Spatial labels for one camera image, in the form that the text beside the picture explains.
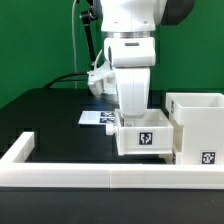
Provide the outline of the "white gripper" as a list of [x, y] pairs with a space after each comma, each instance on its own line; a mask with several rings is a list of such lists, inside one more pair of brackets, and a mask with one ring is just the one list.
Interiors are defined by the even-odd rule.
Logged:
[[[155, 40], [106, 38], [104, 56], [115, 73], [119, 107], [124, 118], [144, 116], [148, 103], [150, 67], [155, 65]], [[125, 121], [131, 127], [131, 121]]]

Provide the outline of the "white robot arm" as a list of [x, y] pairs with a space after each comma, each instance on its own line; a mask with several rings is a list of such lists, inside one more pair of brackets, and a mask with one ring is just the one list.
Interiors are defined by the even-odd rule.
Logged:
[[150, 68], [156, 64], [156, 26], [178, 25], [195, 0], [99, 0], [104, 39], [103, 75], [116, 85], [127, 126], [147, 110]]

